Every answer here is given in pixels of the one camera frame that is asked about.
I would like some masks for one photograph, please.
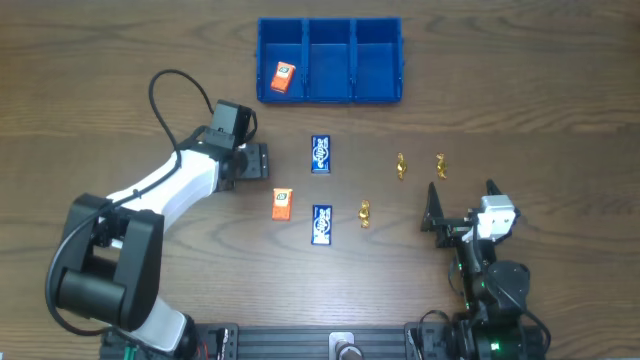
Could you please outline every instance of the orange box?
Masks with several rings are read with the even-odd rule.
[[[289,84],[291,83],[291,79],[293,79],[293,73],[295,71],[295,66],[279,62],[276,73],[273,75],[273,80],[271,80],[271,90],[283,94],[286,93],[287,90],[289,90]]]
[[[273,189],[273,220],[291,220],[291,205],[293,204],[293,190]]]

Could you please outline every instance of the blue tray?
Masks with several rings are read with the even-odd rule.
[[[258,20],[256,93],[265,103],[390,103],[402,99],[402,20]],[[296,67],[271,90],[279,61]]]

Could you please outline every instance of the blue candy wrapper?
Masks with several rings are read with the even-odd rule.
[[[313,205],[311,245],[331,245],[331,205]]]
[[[331,173],[331,147],[329,135],[311,137],[311,172],[314,174]]]

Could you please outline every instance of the wood grain surface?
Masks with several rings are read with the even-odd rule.
[[[256,22],[400,16],[404,99],[393,106],[256,100]],[[271,178],[216,194],[165,236],[161,295],[198,322],[403,324],[464,310],[452,253],[419,232],[427,185],[446,215],[491,177],[524,216],[500,259],[532,271],[530,310],[550,359],[640,355],[640,6],[634,0],[34,1],[0,4],[0,352],[95,359],[98,339],[49,316],[44,277],[70,203],[107,195],[171,149],[147,100],[178,68],[212,99],[257,111]],[[192,86],[158,82],[178,138],[209,123]],[[332,174],[309,173],[310,135]],[[396,153],[409,170],[398,181]],[[290,187],[290,223],[271,221]],[[356,217],[371,201],[371,228]],[[311,205],[332,204],[334,244],[312,247]],[[96,325],[78,323],[95,327]]]

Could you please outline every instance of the wooden tabletop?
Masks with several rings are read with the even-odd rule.
[[[402,17],[402,102],[259,103],[263,16]],[[169,157],[147,85],[178,68],[214,101],[255,109],[271,158],[268,181],[200,201],[165,236],[160,293],[196,321],[397,325],[464,311],[447,283],[452,251],[419,232],[427,185],[460,216],[493,178],[523,213],[498,258],[531,269],[548,358],[640,354],[639,18],[623,0],[4,1],[0,352],[97,358],[98,339],[49,316],[45,273],[74,198],[128,187]],[[163,78],[156,96],[178,138],[210,122],[183,79]],[[330,176],[309,172],[319,133],[332,136]],[[274,187],[294,191],[290,223],[271,220]],[[333,205],[331,247],[310,245],[315,203]]]

